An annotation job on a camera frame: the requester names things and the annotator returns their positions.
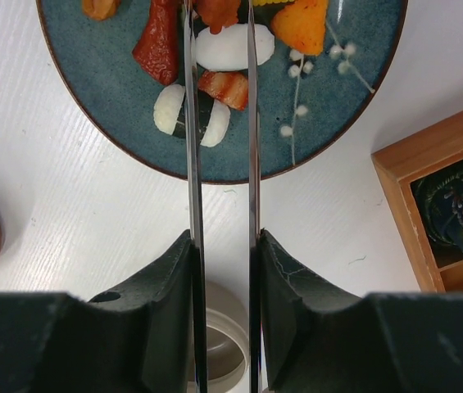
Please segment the fried chicken piece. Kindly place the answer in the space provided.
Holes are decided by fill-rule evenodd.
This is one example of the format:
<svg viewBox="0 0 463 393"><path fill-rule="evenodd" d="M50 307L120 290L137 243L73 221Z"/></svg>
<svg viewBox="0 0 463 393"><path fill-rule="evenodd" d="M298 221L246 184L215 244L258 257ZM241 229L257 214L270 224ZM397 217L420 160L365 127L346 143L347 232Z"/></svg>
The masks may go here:
<svg viewBox="0 0 463 393"><path fill-rule="evenodd" d="M238 23L240 0L197 0L195 8L211 34Z"/></svg>

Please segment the wooden compartment tray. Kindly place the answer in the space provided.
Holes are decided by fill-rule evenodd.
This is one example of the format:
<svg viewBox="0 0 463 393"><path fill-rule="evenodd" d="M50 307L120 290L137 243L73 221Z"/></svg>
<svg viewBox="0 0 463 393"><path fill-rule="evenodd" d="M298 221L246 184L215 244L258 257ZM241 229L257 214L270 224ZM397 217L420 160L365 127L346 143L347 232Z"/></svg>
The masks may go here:
<svg viewBox="0 0 463 393"><path fill-rule="evenodd" d="M411 184L463 160L463 111L372 155L395 224L421 291L463 291L463 255L434 251Z"/></svg>

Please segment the metal tongs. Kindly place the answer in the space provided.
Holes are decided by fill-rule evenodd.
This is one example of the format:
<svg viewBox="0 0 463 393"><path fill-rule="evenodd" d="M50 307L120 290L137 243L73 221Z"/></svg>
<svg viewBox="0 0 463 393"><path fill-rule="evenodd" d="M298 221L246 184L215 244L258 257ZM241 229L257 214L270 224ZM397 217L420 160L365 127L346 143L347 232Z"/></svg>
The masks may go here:
<svg viewBox="0 0 463 393"><path fill-rule="evenodd" d="M184 85L192 267L195 387L208 391L205 256L202 211L197 61L193 32L193 3L184 2ZM253 2L247 14L248 130L249 130L249 391L261 392L261 259L260 259L260 115L258 109L256 31Z"/></svg>

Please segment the blue ceramic food plate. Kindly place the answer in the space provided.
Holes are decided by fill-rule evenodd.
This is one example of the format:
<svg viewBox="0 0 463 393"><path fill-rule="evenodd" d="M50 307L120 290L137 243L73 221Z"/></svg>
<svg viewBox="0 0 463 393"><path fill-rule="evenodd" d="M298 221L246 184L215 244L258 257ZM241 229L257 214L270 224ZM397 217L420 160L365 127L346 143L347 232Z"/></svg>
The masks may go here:
<svg viewBox="0 0 463 393"><path fill-rule="evenodd" d="M95 126L139 162L185 178L185 141L152 118L162 86L132 51L148 18L146 1L124 1L96 21L78 1L40 1L55 65ZM261 174L271 178L319 155L360 117L382 83L406 17L404 1L332 1L324 50L299 59L280 41L258 68Z"/></svg>

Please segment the beige lunch box bowl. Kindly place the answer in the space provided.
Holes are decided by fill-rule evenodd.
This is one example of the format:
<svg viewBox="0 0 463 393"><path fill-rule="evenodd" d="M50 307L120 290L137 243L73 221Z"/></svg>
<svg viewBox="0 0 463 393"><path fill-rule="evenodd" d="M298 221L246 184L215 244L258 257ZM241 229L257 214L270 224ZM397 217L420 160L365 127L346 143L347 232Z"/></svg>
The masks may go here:
<svg viewBox="0 0 463 393"><path fill-rule="evenodd" d="M225 287L206 282L209 392L229 392L249 367L248 318L242 302Z"/></svg>

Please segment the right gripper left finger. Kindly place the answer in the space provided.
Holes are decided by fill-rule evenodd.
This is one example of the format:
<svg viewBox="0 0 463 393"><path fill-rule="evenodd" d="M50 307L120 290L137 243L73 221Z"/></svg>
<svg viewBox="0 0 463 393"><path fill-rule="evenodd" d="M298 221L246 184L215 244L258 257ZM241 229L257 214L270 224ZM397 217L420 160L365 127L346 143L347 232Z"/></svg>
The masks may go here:
<svg viewBox="0 0 463 393"><path fill-rule="evenodd" d="M191 241L89 301L0 292L0 392L183 392Z"/></svg>

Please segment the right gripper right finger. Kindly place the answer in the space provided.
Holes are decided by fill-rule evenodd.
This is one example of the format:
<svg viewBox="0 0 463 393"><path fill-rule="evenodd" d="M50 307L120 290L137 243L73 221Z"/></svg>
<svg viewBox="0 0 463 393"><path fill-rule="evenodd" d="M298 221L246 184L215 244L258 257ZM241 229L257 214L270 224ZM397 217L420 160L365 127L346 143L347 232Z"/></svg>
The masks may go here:
<svg viewBox="0 0 463 393"><path fill-rule="evenodd" d="M273 392L463 392L463 292L358 297L261 233Z"/></svg>

